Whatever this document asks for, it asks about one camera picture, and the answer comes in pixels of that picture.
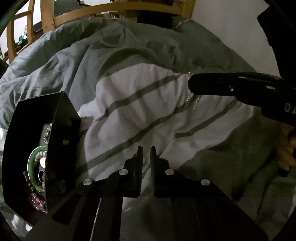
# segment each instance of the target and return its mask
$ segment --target hand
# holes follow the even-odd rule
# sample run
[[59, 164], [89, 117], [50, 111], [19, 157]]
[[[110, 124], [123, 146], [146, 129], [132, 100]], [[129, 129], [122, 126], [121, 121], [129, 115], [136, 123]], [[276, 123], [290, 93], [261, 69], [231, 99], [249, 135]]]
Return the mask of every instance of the hand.
[[293, 131], [294, 129], [294, 126], [281, 123], [277, 138], [276, 152], [279, 167], [286, 171], [289, 171], [290, 167], [296, 166], [296, 159], [293, 157], [293, 151], [296, 148], [296, 131]]

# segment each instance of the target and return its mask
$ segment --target gray stripe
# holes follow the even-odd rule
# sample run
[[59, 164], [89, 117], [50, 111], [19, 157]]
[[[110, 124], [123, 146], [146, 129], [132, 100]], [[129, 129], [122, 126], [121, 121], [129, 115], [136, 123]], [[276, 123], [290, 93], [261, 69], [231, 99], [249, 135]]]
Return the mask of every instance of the gray stripe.
[[[120, 108], [120, 107], [123, 107], [123, 106], [126, 106], [126, 105], [129, 105], [130, 103], [136, 101], [137, 99], [139, 99], [140, 97], [142, 97], [143, 95], [151, 92], [151, 91], [154, 91], [156, 89], [158, 89], [159, 87], [171, 82], [171, 81], [174, 81], [174, 80], [177, 80], [179, 77], [181, 76], [181, 74], [178, 74], [177, 76], [167, 76], [159, 81], [156, 81], [146, 87], [144, 87], [143, 89], [140, 89], [138, 90], [136, 93], [132, 94], [131, 96], [127, 97], [126, 99], [123, 99], [123, 100], [117, 100], [117, 101], [114, 101], [106, 110], [105, 110], [105, 113], [99, 117], [98, 119], [96, 119], [94, 122], [96, 121], [100, 121], [106, 117], [108, 117], [113, 111], [115, 111], [117, 108]], [[83, 136], [85, 135], [87, 132], [87, 129], [86, 130], [83, 130], [79, 133], [79, 136]]]
[[182, 106], [177, 107], [172, 114], [153, 121], [148, 127], [141, 130], [140, 132], [138, 132], [138, 134], [135, 135], [134, 137], [132, 137], [132, 138], [128, 139], [127, 141], [113, 147], [112, 149], [106, 151], [105, 153], [103, 153], [103, 154], [89, 160], [87, 163], [83, 164], [82, 166], [80, 166], [76, 170], [76, 173], [75, 173], [76, 177], [79, 177], [81, 174], [87, 172], [89, 169], [99, 165], [100, 163], [104, 162], [108, 158], [118, 154], [119, 152], [123, 151], [124, 149], [129, 148], [134, 143], [140, 141], [152, 128], [156, 127], [159, 124], [165, 123], [173, 115], [181, 113], [181, 112], [187, 110], [190, 107], [191, 103], [194, 102], [194, 101], [195, 101], [195, 98], [191, 98], [187, 103], [183, 104]]
[[192, 136], [194, 133], [197, 131], [207, 127], [209, 124], [213, 123], [215, 120], [220, 118], [221, 116], [225, 115], [228, 111], [230, 111], [235, 105], [237, 104], [237, 99], [235, 98], [233, 101], [231, 101], [221, 112], [218, 114], [214, 115], [210, 119], [200, 123], [199, 125], [193, 127], [190, 131], [185, 132], [185, 133], [176, 133], [174, 135], [174, 138], [181, 138], [181, 137], [188, 137]]

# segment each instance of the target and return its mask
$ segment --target wooden chair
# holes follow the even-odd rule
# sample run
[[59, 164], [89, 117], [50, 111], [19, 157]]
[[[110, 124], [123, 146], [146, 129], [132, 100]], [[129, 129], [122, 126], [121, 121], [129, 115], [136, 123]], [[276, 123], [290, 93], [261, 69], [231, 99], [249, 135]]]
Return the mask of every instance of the wooden chair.
[[[8, 58], [10, 62], [12, 62], [20, 52], [22, 52], [34, 41], [34, 36], [33, 36], [34, 4], [35, 4], [35, 0], [30, 0], [28, 11], [14, 15], [14, 17], [11, 19], [11, 21], [7, 25], [7, 48], [8, 48]], [[41, 22], [42, 22], [43, 33], [46, 33], [51, 30], [55, 30], [58, 26], [60, 26], [65, 22], [73, 21], [73, 20], [76, 20], [77, 18], [82, 18], [84, 16], [93, 15], [101, 12], [111, 12], [111, 11], [124, 12], [127, 10], [148, 10], [148, 11], [171, 13], [174, 15], [190, 18], [193, 10], [193, 6], [194, 6], [194, 0], [177, 0], [173, 3], [173, 6], [142, 2], [142, 0], [136, 0], [136, 1], [127, 0], [125, 2], [111, 2], [107, 4], [83, 7], [83, 8], [76, 9], [71, 12], [55, 17], [53, 0], [40, 1]], [[24, 16], [27, 16], [28, 44], [25, 45], [20, 51], [16, 52], [15, 41], [14, 41], [14, 21]]]
[[[29, 1], [28, 11], [16, 14], [12, 17], [10, 22], [7, 25], [7, 50], [8, 50], [8, 58], [10, 63], [15, 59], [15, 57], [22, 52], [25, 48], [31, 45], [34, 41], [33, 36], [33, 13], [34, 13], [34, 4], [35, 0]], [[15, 20], [27, 16], [27, 38], [28, 43], [18, 52], [15, 49], [15, 33], [14, 33], [14, 26]]]

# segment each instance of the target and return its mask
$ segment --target jade bangle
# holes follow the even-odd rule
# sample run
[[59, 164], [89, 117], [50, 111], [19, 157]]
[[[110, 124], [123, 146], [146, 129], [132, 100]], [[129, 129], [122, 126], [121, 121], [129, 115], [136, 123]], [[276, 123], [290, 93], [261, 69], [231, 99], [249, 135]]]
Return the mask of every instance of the jade bangle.
[[32, 183], [33, 187], [38, 191], [38, 192], [41, 192], [41, 193], [45, 193], [45, 189], [40, 186], [37, 181], [35, 180], [35, 177], [34, 177], [34, 168], [38, 163], [35, 162], [35, 156], [37, 155], [38, 152], [40, 151], [46, 151], [47, 150], [47, 146], [39, 146], [37, 148], [35, 148], [30, 156], [29, 156], [29, 160], [28, 160], [28, 164], [27, 164], [27, 172], [28, 172], [28, 177], [30, 179], [30, 182]]

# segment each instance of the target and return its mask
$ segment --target bedding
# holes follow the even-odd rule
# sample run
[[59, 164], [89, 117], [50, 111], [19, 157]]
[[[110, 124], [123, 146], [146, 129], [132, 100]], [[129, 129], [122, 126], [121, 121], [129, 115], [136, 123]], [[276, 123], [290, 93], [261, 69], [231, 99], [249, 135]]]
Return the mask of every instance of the bedding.
[[[124, 198], [121, 240], [175, 240], [169, 199], [153, 196], [151, 146], [186, 177], [211, 180], [271, 239], [296, 199], [295, 170], [276, 175], [277, 123], [233, 97], [188, 99], [189, 71], [254, 69], [194, 21], [174, 30], [125, 19], [64, 24], [21, 52], [0, 79], [0, 150], [19, 100], [65, 91], [82, 120], [77, 183], [108, 177], [144, 148], [141, 196]], [[0, 205], [25, 237], [31, 227], [5, 206], [1, 189]]]

